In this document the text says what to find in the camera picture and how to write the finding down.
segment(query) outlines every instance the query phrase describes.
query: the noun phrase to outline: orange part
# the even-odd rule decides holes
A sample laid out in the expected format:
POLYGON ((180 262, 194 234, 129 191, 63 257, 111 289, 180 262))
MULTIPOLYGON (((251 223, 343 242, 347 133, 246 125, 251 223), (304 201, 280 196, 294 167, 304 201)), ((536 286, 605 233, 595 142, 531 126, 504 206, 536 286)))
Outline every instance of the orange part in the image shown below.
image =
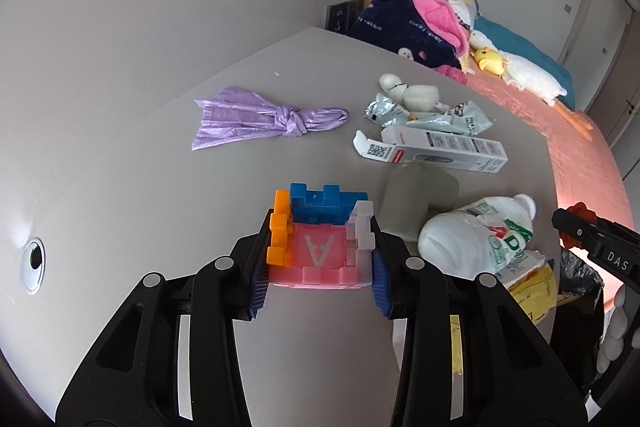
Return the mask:
POLYGON ((573 111, 567 109, 567 107, 557 99, 556 103, 554 103, 554 110, 556 111, 556 113, 562 116, 562 119, 571 127, 573 127, 580 136, 582 136, 588 142, 593 142, 593 137, 589 133, 588 127, 585 125, 584 118, 581 118, 577 115, 577 113, 574 113, 573 111))
POLYGON ((276 190, 269 229, 271 230, 271 246, 267 248, 267 264, 290 267, 293 258, 293 221, 288 190, 276 190))
POLYGON ((267 264, 270 266, 285 266, 285 249, 280 247, 268 247, 267 264))
MULTIPOLYGON (((587 205, 582 203, 582 201, 580 201, 580 203, 572 204, 572 206, 570 206, 567 211, 575 214, 578 217, 581 217, 582 219, 585 219, 586 221, 589 221, 589 223, 592 223, 594 225, 598 222, 598 216, 596 215, 596 213, 592 210, 589 210, 587 208, 587 205)), ((582 248, 580 241, 568 234, 561 233, 560 239, 562 239, 562 244, 567 250, 576 247, 582 248)))
POLYGON ((291 203, 289 201, 288 190, 276 190, 276 198, 273 202, 274 214, 287 214, 291 213, 291 203))
POLYGON ((284 230, 287 231, 287 221, 289 220, 289 216, 287 214, 271 214, 271 218, 269 220, 269 229, 271 232, 274 230, 284 230))

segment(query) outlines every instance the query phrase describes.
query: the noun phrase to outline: toy block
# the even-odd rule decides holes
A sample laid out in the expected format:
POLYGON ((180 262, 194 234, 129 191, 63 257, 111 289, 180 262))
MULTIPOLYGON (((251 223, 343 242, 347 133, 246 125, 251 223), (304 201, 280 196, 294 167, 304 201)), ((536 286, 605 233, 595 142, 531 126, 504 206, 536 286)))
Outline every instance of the toy block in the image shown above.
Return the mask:
POLYGON ((346 233, 347 233, 347 241, 350 241, 351 239, 355 239, 356 238, 356 224, 355 223, 347 223, 344 226, 344 229, 346 230, 346 233))
POLYGON ((284 266, 284 248, 267 247, 267 264, 270 266, 284 266))
POLYGON ((269 219, 271 246, 267 248, 267 264, 270 266, 291 266, 293 253, 289 191, 276 190, 273 213, 269 219))
POLYGON ((289 201, 288 190, 276 190, 275 201, 273 202, 274 214, 289 214, 291 213, 291 203, 289 201))
POLYGON ((338 185, 277 190, 267 249, 270 282, 308 289, 370 285, 376 241, 366 198, 365 192, 340 192, 338 185))
POLYGON ((355 286, 358 281, 358 269, 354 266, 343 266, 338 270, 338 283, 355 286))
POLYGON ((376 247, 376 234, 366 232, 358 236, 358 250, 372 251, 376 247))
POLYGON ((356 267, 358 270, 358 282, 363 286, 373 282, 373 270, 371 266, 371 252, 358 250, 356 252, 356 267))
POLYGON ((347 248, 347 266, 356 266, 356 249, 347 248))
POLYGON ((321 281, 322 281, 322 268, 319 268, 317 266, 302 267, 302 283, 303 284, 317 285, 317 284, 320 284, 321 281))
POLYGON ((294 223, 344 225, 358 200, 367 200, 366 192, 341 192, 338 185, 322 190, 306 190, 303 183, 289 187, 294 223))
POLYGON ((373 217, 373 201, 359 200, 353 207, 353 213, 361 217, 373 217))

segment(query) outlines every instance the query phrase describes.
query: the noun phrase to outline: pillow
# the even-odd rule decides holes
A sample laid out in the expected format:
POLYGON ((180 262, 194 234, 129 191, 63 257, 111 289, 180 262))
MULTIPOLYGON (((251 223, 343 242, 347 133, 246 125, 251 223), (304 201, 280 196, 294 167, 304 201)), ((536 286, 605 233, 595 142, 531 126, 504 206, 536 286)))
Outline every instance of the pillow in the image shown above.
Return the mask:
POLYGON ((569 71, 565 70, 548 55, 543 54, 532 42, 527 41, 526 38, 513 33, 504 26, 500 26, 498 23, 478 16, 474 28, 484 33, 500 51, 527 58, 554 76, 558 83, 566 89, 567 93, 564 96, 558 96, 558 100, 572 111, 575 110, 574 81, 569 71))
POLYGON ((443 0, 451 4, 453 11, 458 17, 458 22, 465 30, 471 31, 474 28, 474 20, 480 10, 476 0, 443 0))

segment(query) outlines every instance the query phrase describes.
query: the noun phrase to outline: white cardboard box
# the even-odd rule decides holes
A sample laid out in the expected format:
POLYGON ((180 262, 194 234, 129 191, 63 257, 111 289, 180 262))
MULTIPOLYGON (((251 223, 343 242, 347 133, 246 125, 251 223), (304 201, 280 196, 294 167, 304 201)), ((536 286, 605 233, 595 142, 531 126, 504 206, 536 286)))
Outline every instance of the white cardboard box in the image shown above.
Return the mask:
POLYGON ((360 156, 388 163, 422 160, 438 167, 465 171, 497 172, 507 163, 502 144, 448 132, 424 131, 390 125, 382 130, 382 142, 357 131, 353 146, 360 156))
POLYGON ((546 263, 546 258, 539 251, 525 250, 516 259, 495 274, 505 288, 510 288, 516 282, 525 278, 533 270, 537 270, 546 263))

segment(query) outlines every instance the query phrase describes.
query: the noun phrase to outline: table surface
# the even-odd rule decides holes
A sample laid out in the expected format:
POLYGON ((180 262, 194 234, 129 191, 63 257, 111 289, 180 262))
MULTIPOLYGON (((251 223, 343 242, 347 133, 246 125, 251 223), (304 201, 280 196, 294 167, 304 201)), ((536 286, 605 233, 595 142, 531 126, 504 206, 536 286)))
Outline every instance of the table surface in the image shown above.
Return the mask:
MULTIPOLYGON (((140 278, 150 271, 181 277, 227 255, 239 237, 257 232, 277 188, 339 184, 367 191, 379 206, 394 167, 361 158, 351 141, 357 129, 380 135, 362 114, 383 73, 408 84, 434 84, 446 103, 473 100, 495 120, 483 136, 500 140, 509 161, 497 174, 450 170, 460 181, 459 202, 530 194, 538 206, 532 247, 558 258, 550 220, 556 191, 543 136, 428 68, 310 28, 210 77, 132 127, 38 227, 47 255, 44 283, 0 327, 18 376, 50 415, 87 349, 140 278), (191 152, 201 118, 193 100, 212 98, 229 85, 298 107, 345 107, 351 119, 329 132, 191 152)), ((553 314, 539 326, 547 338, 552 324, 553 314)), ((235 325, 254 425, 388 426, 399 377, 391 328, 369 289, 271 287, 258 318, 235 325)), ((181 360, 186 345, 180 343, 181 360)), ((182 389, 186 375, 181 368, 182 389)), ((180 400, 188 403, 188 395, 180 400)))

